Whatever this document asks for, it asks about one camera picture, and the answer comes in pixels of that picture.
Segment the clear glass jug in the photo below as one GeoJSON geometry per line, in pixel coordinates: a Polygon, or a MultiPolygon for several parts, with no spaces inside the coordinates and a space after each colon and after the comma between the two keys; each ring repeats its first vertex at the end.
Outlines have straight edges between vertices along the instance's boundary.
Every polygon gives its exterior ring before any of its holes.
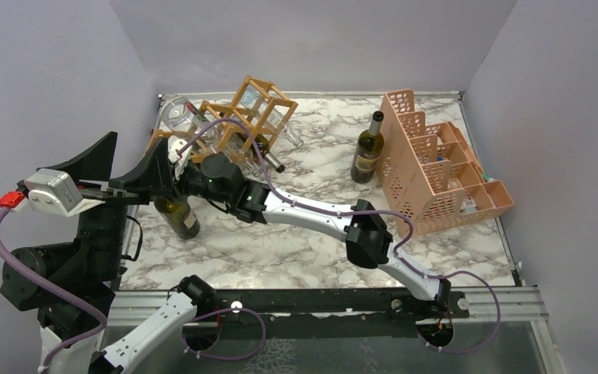
{"type": "Polygon", "coordinates": [[[174,97],[160,109],[160,129],[190,140],[209,125],[206,116],[187,98],[174,97]]]}

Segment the wooden wine rack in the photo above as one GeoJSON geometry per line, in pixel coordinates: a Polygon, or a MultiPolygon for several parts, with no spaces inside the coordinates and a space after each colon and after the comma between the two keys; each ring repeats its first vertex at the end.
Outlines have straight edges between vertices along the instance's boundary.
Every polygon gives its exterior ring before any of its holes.
{"type": "MultiPolygon", "coordinates": [[[[160,97],[160,109],[166,101],[174,97],[185,97],[189,100],[188,95],[186,94],[162,95],[160,97]]],[[[262,164],[266,164],[266,162],[263,160],[261,151],[259,150],[258,146],[254,144],[255,137],[257,135],[262,135],[265,138],[267,138],[272,154],[273,145],[280,137],[282,137],[280,135],[280,131],[283,128],[283,126],[280,126],[278,129],[268,129],[265,127],[266,119],[271,113],[272,109],[277,108],[280,111],[283,111],[284,108],[288,109],[288,112],[285,115],[284,119],[287,120],[289,124],[290,118],[292,117],[292,115],[298,107],[298,103],[296,101],[291,100],[283,91],[279,90],[274,83],[270,81],[256,79],[252,76],[246,76],[243,79],[242,84],[240,85],[239,89],[235,93],[234,97],[230,100],[230,102],[226,104],[218,104],[216,102],[203,101],[200,104],[194,105],[206,116],[206,118],[209,120],[209,123],[221,118],[230,118],[233,120],[238,120],[244,125],[246,125],[248,130],[254,136],[253,140],[250,140],[239,126],[227,122],[224,123],[227,125],[227,130],[222,142],[225,143],[232,132],[241,133],[241,139],[245,141],[244,148],[250,148],[250,146],[254,147],[255,155],[259,159],[259,167],[262,164]],[[268,101],[267,109],[263,112],[261,118],[255,124],[253,124],[253,121],[255,120],[256,111],[244,108],[240,105],[240,100],[248,85],[253,86],[257,91],[260,92],[262,97],[268,101]]],[[[170,136],[173,136],[171,132],[160,129],[159,110],[156,128],[153,129],[151,132],[150,142],[152,143],[158,137],[169,138],[170,136]]],[[[213,128],[211,128],[204,135],[202,135],[201,138],[198,139],[195,145],[193,145],[190,149],[192,159],[195,163],[200,163],[204,157],[219,152],[213,151],[212,141],[213,128]]]]}

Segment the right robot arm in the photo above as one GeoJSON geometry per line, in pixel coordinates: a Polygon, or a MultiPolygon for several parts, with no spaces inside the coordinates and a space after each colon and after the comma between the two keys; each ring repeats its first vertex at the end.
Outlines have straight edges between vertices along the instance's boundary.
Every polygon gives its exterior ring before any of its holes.
{"type": "Polygon", "coordinates": [[[189,156],[190,142],[183,139],[157,139],[130,172],[112,178],[116,138],[109,132],[71,160],[37,170],[25,182],[34,208],[71,217],[101,206],[195,196],[222,203],[246,223],[288,224],[333,237],[344,243],[353,265],[382,270],[405,286],[424,315],[436,317],[449,307],[449,281],[402,253],[383,212],[368,201],[332,205],[295,196],[270,182],[246,178],[222,153],[196,163],[189,156]]]}

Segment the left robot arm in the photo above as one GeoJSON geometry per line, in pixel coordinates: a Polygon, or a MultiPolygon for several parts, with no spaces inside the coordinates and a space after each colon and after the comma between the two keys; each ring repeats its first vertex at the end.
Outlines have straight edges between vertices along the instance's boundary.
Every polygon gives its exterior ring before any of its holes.
{"type": "Polygon", "coordinates": [[[100,346],[115,294],[109,282],[123,274],[127,210],[154,197],[177,196],[169,160],[145,157],[111,177],[111,161],[78,157],[43,167],[0,200],[0,227],[18,206],[54,213],[77,210],[70,242],[8,250],[0,237],[2,295],[18,310],[38,312],[40,373],[130,373],[185,323],[213,321],[215,291],[196,275],[183,278],[165,303],[122,339],[100,346]]]}

